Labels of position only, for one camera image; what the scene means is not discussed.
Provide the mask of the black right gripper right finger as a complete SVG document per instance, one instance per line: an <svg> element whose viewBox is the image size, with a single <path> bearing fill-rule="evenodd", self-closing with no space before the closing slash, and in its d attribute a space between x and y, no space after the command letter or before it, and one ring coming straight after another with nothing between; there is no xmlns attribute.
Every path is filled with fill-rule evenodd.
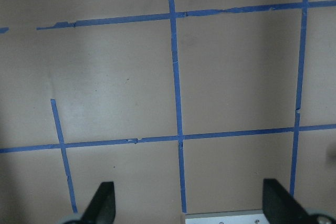
<svg viewBox="0 0 336 224"><path fill-rule="evenodd" d="M305 223L309 219L309 214L276 179L265 178L262 190L263 213L269 223Z"/></svg>

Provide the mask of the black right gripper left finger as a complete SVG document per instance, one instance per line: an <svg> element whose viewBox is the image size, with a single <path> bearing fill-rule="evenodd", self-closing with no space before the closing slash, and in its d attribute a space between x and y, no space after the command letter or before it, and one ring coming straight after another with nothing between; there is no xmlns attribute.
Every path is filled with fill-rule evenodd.
<svg viewBox="0 0 336 224"><path fill-rule="evenodd" d="M82 223L114 223L116 199L113 182L102 182L81 217Z"/></svg>

